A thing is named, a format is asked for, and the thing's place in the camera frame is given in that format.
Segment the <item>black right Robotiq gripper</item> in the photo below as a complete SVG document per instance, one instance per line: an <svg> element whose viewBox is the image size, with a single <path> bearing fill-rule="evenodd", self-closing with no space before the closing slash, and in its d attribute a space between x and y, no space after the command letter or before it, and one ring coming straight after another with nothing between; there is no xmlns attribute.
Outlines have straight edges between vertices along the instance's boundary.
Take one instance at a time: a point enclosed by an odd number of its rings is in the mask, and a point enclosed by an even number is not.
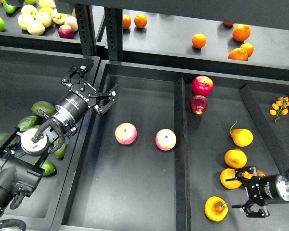
<svg viewBox="0 0 289 231"><path fill-rule="evenodd" d="M243 176L245 171L253 175L251 179ZM239 208L248 218L266 218L270 216L266 205L279 203L279 193L276 186L278 175L258 177L256 171L256 166L235 169L235 174L229 180L240 181L246 187L249 199L245 204L232 205L231 207ZM258 211L252 210L254 205L260 206Z"/></svg>

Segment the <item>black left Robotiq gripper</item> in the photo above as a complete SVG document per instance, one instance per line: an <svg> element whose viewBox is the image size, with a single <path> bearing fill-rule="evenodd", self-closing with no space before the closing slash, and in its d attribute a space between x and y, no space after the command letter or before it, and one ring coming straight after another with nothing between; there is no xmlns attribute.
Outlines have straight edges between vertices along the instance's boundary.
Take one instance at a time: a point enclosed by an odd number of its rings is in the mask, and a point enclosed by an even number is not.
<svg viewBox="0 0 289 231"><path fill-rule="evenodd" d="M93 67L93 62L87 66L72 66L61 78L61 84L69 88L69 91L56 104L56 118L61 123L77 123L85 114L94 108L98 115L103 115L115 103L115 84L108 92L97 92L94 87L85 82L85 74ZM98 105L96 100L107 98L106 105Z"/></svg>

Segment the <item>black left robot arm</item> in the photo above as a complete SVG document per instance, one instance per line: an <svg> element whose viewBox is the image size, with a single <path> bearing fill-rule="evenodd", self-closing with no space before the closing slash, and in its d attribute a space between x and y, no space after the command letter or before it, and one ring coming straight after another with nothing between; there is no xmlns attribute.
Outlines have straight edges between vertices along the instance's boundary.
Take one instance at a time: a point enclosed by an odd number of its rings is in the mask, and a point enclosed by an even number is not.
<svg viewBox="0 0 289 231"><path fill-rule="evenodd" d="M68 92L47 112L41 106L34 109L44 122L38 127L14 128L0 142L0 229L17 227L26 230L22 220L2 220L5 209L16 209L25 197L30 197L40 183L47 158L66 144L78 131L78 122L94 109L104 114L116 102L115 87L99 92L84 76L93 63L72 66L62 77L61 84Z"/></svg>

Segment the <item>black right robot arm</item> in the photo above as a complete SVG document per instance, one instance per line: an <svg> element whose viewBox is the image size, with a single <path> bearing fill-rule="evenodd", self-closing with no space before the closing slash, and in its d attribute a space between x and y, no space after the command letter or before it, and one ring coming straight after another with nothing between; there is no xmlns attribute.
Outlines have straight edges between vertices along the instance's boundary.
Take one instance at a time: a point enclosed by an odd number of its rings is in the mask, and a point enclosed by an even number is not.
<svg viewBox="0 0 289 231"><path fill-rule="evenodd" d="M234 174L225 181L239 181L246 189L248 200L244 204L232 205L244 212L248 218L270 216L267 205L289 203L289 178L281 175L259 176L256 166L234 170Z"/></svg>

